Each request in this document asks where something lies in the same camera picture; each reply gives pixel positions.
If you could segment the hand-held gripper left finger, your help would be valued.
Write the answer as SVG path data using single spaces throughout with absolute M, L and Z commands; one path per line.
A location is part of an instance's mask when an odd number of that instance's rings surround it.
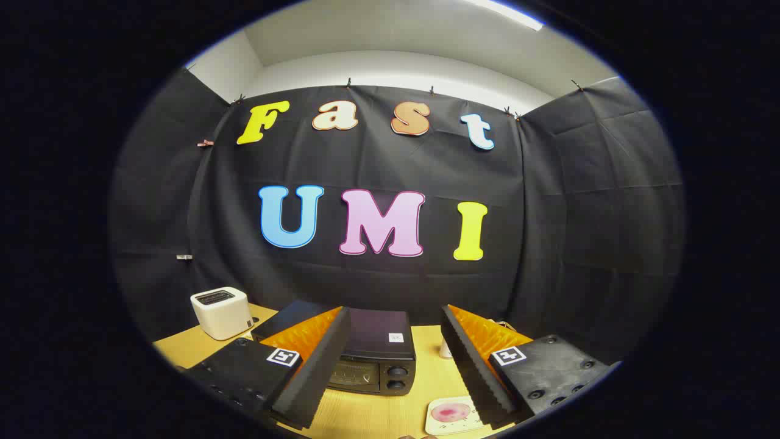
M 312 425 L 350 328 L 348 309 L 336 307 L 261 341 L 239 337 L 183 375 L 259 423 L 303 430 Z

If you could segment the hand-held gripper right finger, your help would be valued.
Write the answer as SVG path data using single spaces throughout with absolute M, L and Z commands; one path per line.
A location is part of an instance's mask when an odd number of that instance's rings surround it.
M 483 423 L 521 424 L 567 405 L 615 369 L 558 334 L 530 339 L 454 305 L 441 333 Z

